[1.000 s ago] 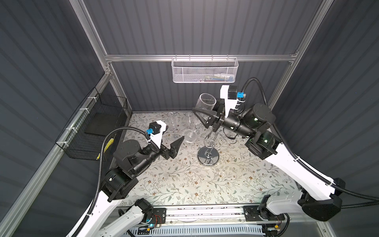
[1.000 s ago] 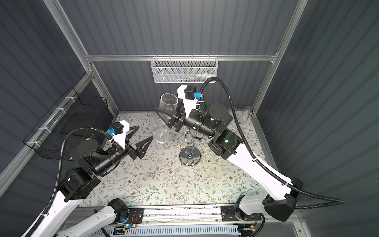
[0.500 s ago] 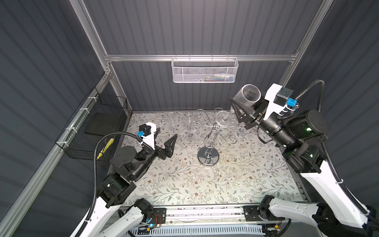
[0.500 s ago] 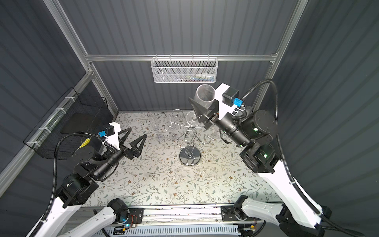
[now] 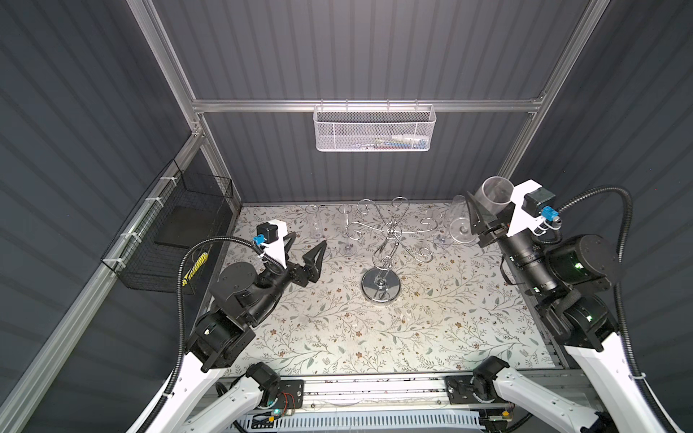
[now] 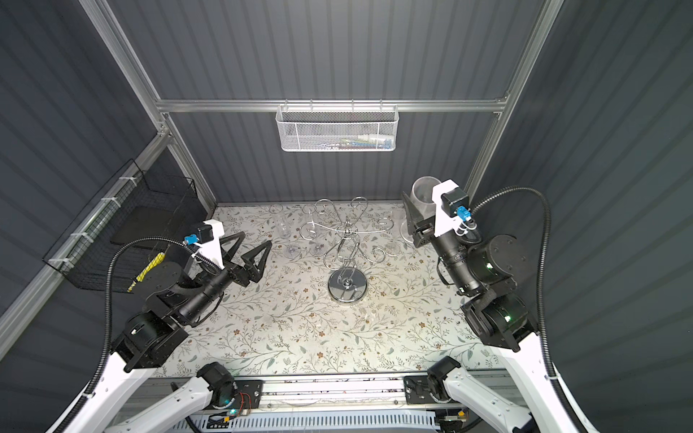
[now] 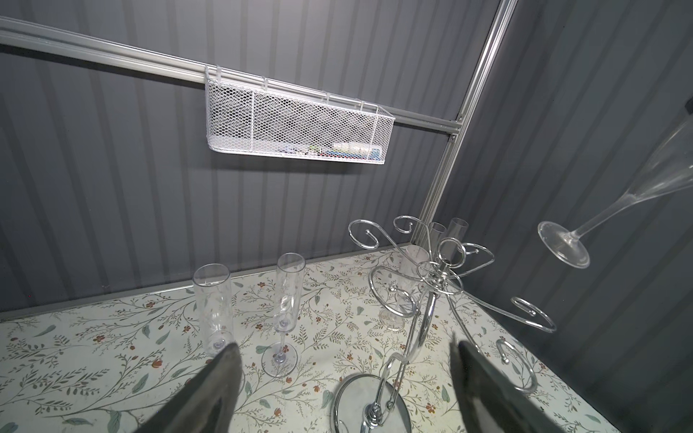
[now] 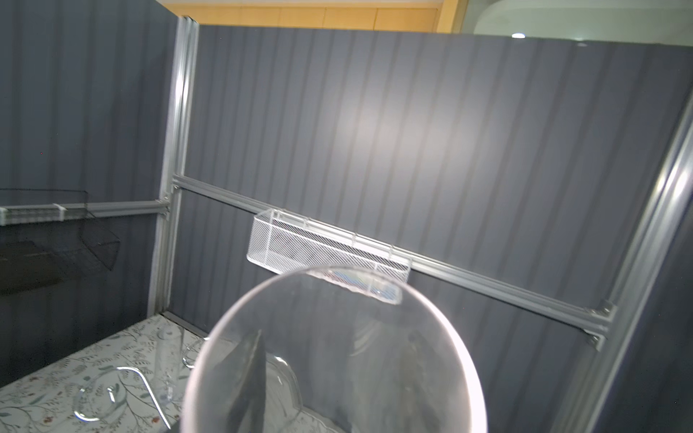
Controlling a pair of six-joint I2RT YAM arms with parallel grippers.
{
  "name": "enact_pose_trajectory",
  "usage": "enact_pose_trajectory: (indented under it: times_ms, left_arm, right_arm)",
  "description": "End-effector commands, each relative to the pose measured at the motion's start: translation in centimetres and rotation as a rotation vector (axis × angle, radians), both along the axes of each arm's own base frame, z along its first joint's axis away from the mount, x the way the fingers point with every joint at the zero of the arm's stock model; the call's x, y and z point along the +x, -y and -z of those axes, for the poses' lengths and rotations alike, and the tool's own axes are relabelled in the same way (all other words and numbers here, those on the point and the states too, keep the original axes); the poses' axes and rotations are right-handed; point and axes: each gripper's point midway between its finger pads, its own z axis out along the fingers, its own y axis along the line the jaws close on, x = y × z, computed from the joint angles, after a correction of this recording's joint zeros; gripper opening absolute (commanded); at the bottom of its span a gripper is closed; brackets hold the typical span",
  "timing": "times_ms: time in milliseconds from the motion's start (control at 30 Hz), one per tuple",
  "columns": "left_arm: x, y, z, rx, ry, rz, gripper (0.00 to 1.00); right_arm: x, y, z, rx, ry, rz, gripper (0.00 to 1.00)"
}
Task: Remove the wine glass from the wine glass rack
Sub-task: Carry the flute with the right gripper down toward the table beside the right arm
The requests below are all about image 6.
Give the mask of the clear wine glass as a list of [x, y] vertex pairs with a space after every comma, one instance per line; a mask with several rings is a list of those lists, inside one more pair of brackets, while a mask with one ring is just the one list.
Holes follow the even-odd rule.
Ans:
[[301, 226], [301, 237], [309, 243], [309, 253], [321, 257], [326, 252], [326, 244], [321, 227], [315, 220], [316, 208], [312, 204], [307, 204], [301, 210], [305, 216], [305, 222]]
[[274, 219], [277, 236], [283, 241], [283, 255], [289, 260], [295, 260], [301, 255], [301, 247], [292, 238], [292, 228], [286, 216], [283, 205], [276, 203], [270, 205], [270, 214]]
[[400, 242], [397, 239], [396, 223], [391, 216], [385, 216], [381, 219], [380, 225], [384, 230], [383, 236], [386, 239], [384, 253], [387, 257], [395, 258], [402, 250]]
[[[438, 184], [440, 184], [440, 180], [437, 178], [432, 176], [423, 176], [415, 180], [413, 187], [411, 187], [411, 192], [407, 194], [415, 207], [417, 207], [418, 211], [420, 211], [422, 214], [423, 219], [435, 216], [436, 206], [432, 200], [432, 188]], [[413, 240], [411, 240], [407, 234], [405, 226], [405, 212], [404, 221], [401, 225], [401, 235], [405, 241], [413, 245]]]

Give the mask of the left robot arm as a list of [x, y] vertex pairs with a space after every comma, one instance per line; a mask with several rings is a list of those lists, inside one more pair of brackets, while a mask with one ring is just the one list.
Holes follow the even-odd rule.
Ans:
[[144, 297], [144, 308], [113, 334], [113, 288], [117, 263], [138, 240], [124, 244], [113, 256], [106, 273], [105, 330], [97, 368], [83, 390], [50, 426], [51, 432], [164, 432], [179, 420], [211, 405], [225, 411], [239, 391], [231, 373], [218, 362], [203, 366], [187, 384], [163, 401], [120, 425], [112, 421], [135, 392], [162, 367], [178, 346], [216, 312], [232, 284], [259, 283], [273, 247], [270, 240], [233, 257], [245, 233], [225, 235], [208, 220], [182, 241], [157, 236], [155, 242], [182, 250], [201, 267], [189, 277], [175, 262], [149, 270], [135, 290]]

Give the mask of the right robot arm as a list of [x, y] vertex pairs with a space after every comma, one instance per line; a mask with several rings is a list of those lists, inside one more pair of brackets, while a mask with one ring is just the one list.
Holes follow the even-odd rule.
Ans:
[[536, 277], [536, 309], [532, 314], [516, 291], [531, 277], [527, 255], [514, 236], [497, 235], [470, 241], [476, 214], [520, 186], [500, 189], [472, 205], [465, 191], [448, 180], [432, 191], [435, 213], [426, 218], [402, 196], [408, 231], [416, 247], [432, 245], [448, 276], [442, 279], [466, 297], [461, 309], [468, 327], [505, 366], [525, 405], [509, 401], [478, 381], [453, 357], [443, 357], [427, 371], [429, 392], [437, 402], [459, 403], [497, 432], [593, 432], [595, 426], [559, 374], [548, 344], [544, 308], [546, 256], [552, 211], [534, 188], [543, 208], [543, 229]]

